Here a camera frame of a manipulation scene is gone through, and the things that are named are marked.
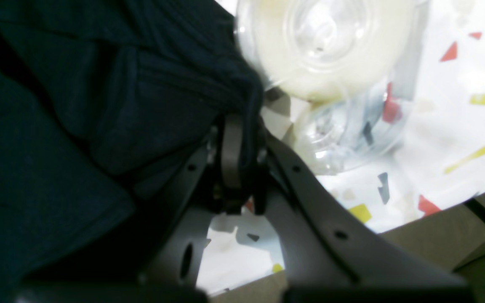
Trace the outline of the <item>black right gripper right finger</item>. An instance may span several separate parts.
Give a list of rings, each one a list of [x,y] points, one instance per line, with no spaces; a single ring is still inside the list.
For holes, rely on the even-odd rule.
[[[259,126],[254,211],[277,232],[283,303],[473,303],[468,283],[375,234]]]

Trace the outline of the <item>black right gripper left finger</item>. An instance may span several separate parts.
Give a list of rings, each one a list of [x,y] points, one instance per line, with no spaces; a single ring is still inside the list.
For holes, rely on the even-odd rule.
[[[206,303],[196,280],[209,224],[222,211],[240,211],[237,162],[243,119],[228,114],[159,192],[160,243],[135,282],[26,282],[17,303]]]

